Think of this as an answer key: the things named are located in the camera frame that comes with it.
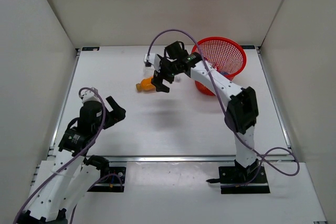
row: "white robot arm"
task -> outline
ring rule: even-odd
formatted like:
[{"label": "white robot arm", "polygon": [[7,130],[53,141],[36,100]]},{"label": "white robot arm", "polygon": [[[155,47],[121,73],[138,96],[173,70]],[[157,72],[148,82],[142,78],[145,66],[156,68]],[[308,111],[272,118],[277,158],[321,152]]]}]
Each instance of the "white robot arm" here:
[{"label": "white robot arm", "polygon": [[[164,57],[158,54],[145,55],[144,63],[146,66],[153,65],[155,69],[152,84],[158,92],[169,92],[169,88],[162,83],[163,80],[172,83],[175,75],[185,73],[215,93],[202,57],[196,52],[189,54],[181,42],[177,41],[165,47]],[[227,107],[226,124],[237,132],[248,146],[254,148],[254,125],[258,116],[255,91],[251,87],[244,89],[234,84],[213,69],[209,62],[206,64],[211,71],[220,98]],[[258,159],[256,154],[237,138],[235,143],[237,149],[235,166],[247,180],[258,167]]]},{"label": "white robot arm", "polygon": [[[112,97],[107,97],[106,100],[113,110],[109,112],[105,108],[106,117],[103,122],[102,104],[97,96],[87,90],[80,98],[83,103],[80,115],[71,120],[58,145],[54,166],[50,172],[50,175],[56,176],[27,204],[17,220],[18,224],[67,224],[67,219],[84,193],[102,175],[109,174],[107,159],[95,155],[86,159],[86,154],[100,125],[103,123],[105,130],[123,120],[125,109],[120,107]],[[77,155],[79,156],[71,164],[58,172]],[[75,171],[83,163],[79,175],[74,177]]]}]

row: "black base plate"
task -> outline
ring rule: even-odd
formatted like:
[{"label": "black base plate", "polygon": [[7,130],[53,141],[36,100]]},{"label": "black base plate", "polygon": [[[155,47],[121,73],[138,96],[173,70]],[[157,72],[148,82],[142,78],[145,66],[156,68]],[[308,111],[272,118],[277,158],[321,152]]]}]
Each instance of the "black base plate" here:
[{"label": "black base plate", "polygon": [[110,167],[110,173],[122,173],[120,176],[123,186],[120,186],[120,182],[116,177],[108,177],[105,181],[100,182],[93,186],[88,191],[104,192],[104,193],[123,193],[125,190],[125,178],[126,178],[126,167]]},{"label": "black base plate", "polygon": [[[221,185],[221,194],[269,194],[269,186],[265,168],[261,167],[257,177],[247,186],[225,187],[226,184],[244,183],[244,179],[239,175],[239,172],[234,166],[221,166],[219,169],[219,180]],[[251,174],[247,181],[254,177],[255,173]]]}]

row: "purple cable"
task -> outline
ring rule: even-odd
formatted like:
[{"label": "purple cable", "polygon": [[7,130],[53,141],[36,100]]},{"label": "purple cable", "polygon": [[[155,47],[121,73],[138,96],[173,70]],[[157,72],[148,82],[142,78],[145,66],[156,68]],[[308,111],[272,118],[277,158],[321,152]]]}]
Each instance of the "purple cable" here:
[{"label": "purple cable", "polygon": [[[122,185],[121,178],[119,177],[119,175],[117,175],[117,174],[115,174],[115,173],[111,173],[111,174],[108,174],[108,175],[105,175],[105,176],[101,177],[99,180],[97,180],[96,182],[94,182],[94,183],[92,184],[92,186],[89,188],[89,190],[90,190],[95,184],[97,184],[97,183],[99,183],[99,182],[103,181],[104,179],[106,179],[106,178],[108,178],[108,177],[111,177],[111,176],[117,177],[117,179],[118,179],[119,182],[120,182],[120,189],[122,190],[123,185]],[[72,221],[74,220],[73,218],[74,218],[74,216],[75,216],[76,207],[77,207],[77,206],[75,206],[74,209],[72,210],[71,218],[70,218],[70,222],[69,222],[69,224],[72,224]]]},{"label": "purple cable", "polygon": [[[90,90],[91,92],[93,92],[99,99],[99,101],[101,102],[101,107],[102,107],[102,113],[103,113],[103,116],[102,116],[102,121],[101,121],[101,124],[98,128],[98,131],[97,133],[95,134],[95,136],[92,138],[92,140],[90,141],[90,143],[82,150],[80,151],[75,157],[73,157],[70,161],[68,161],[66,164],[64,164],[60,169],[58,169],[56,172],[57,173],[60,173],[62,170],[64,170],[64,168],[68,167],[76,158],[78,158],[79,156],[83,155],[95,142],[96,142],[96,139],[97,137],[99,136],[100,132],[102,131],[103,127],[104,127],[104,122],[105,122],[105,118],[106,118],[106,110],[105,110],[105,104],[104,104],[104,101],[102,99],[102,97],[98,94],[97,91],[95,91],[94,89],[92,88],[87,88],[87,87],[84,87],[84,88],[81,88],[78,92],[78,94],[80,95],[81,92],[83,90]],[[57,174],[56,173],[53,173],[50,177],[48,177],[29,197],[28,199],[23,203],[22,207],[20,208],[20,210],[17,212],[16,216],[15,216],[15,219],[13,221],[13,224],[16,224],[17,223],[17,220],[20,216],[20,214],[23,212],[23,210],[25,209],[25,207],[28,205],[28,203],[31,201],[31,199],[45,186],[47,185],[54,177],[56,177]]]},{"label": "purple cable", "polygon": [[[221,100],[221,98],[220,98],[220,96],[219,96],[218,89],[217,89],[217,87],[216,87],[214,78],[213,78],[213,76],[212,76],[212,74],[211,74],[211,72],[210,72],[210,70],[209,70],[209,68],[208,68],[208,66],[207,66],[207,64],[206,64],[206,61],[205,61],[205,58],[204,58],[204,55],[203,55],[203,52],[202,52],[200,46],[198,45],[197,41],[196,41],[190,34],[188,34],[188,33],[185,32],[185,31],[182,31],[182,30],[180,30],[180,29],[168,29],[168,30],[162,31],[162,32],[160,32],[158,35],[156,35],[156,37],[155,37],[155,38],[153,39],[153,41],[151,42],[151,44],[150,44],[150,46],[149,46],[149,49],[148,49],[148,53],[147,53],[147,55],[150,54],[151,49],[152,49],[152,46],[153,46],[154,42],[156,41],[156,39],[159,38],[162,34],[167,33],[167,32],[169,32],[169,31],[178,31],[178,32],[180,32],[180,33],[185,34],[185,35],[188,36],[188,37],[193,41],[193,43],[196,45],[198,51],[200,52],[199,54],[200,54],[201,57],[202,57],[202,61],[203,61],[203,63],[204,63],[204,67],[205,67],[206,71],[207,71],[208,74],[209,74],[211,83],[212,83],[212,85],[213,85],[213,87],[214,87],[216,96],[217,96],[218,101],[219,101],[219,105],[220,105],[220,107],[221,107],[221,109],[222,109],[222,111],[223,111],[224,117],[225,117],[225,116],[226,116],[226,111],[225,111],[224,105],[223,105],[223,103],[222,103],[222,100]],[[228,126],[229,126],[230,129],[234,129],[234,127],[231,127],[231,125],[233,125],[233,121],[232,121],[232,120],[228,120],[228,124],[229,124]],[[262,155],[262,154],[260,154],[259,152],[257,152],[255,149],[253,149],[252,147],[248,146],[248,145],[247,145],[247,144],[240,138],[240,136],[237,134],[237,132],[233,131],[233,133],[235,134],[235,136],[238,138],[238,140],[239,140],[239,141],[240,141],[246,148],[248,148],[249,150],[253,151],[257,156],[259,156],[259,157],[261,158],[261,160],[260,160],[260,164],[259,164],[259,167],[258,167],[258,172],[259,172],[260,169],[261,169],[261,165],[262,165],[262,163],[265,162],[265,163],[267,163],[269,166],[271,166],[272,168],[274,168],[276,171],[278,171],[279,173],[284,174],[284,175],[286,175],[286,176],[296,176],[296,175],[299,173],[299,171],[300,171],[300,163],[298,162],[298,160],[297,160],[297,158],[294,156],[294,154],[293,154],[291,151],[289,151],[288,149],[285,149],[285,148],[282,148],[282,147],[274,147],[274,148],[268,150],[264,155]],[[285,173],[285,172],[281,171],[280,169],[276,168],[270,161],[268,161],[268,160],[265,159],[266,155],[267,155],[269,152],[274,151],[274,150],[284,150],[284,151],[288,152],[289,155],[291,155],[291,156],[294,158],[294,161],[297,163],[297,170],[296,170],[295,173],[292,173],[292,174],[290,174],[290,173]],[[251,179],[250,181],[248,181],[248,182],[246,182],[246,183],[243,183],[243,184],[234,184],[234,185],[230,185],[230,186],[227,186],[227,187],[239,186],[239,185],[247,185],[247,184],[249,184],[250,182],[252,182],[252,181],[255,179],[255,177],[257,176],[257,174],[258,174],[258,173],[256,173],[256,175],[254,176],[253,179]]]}]

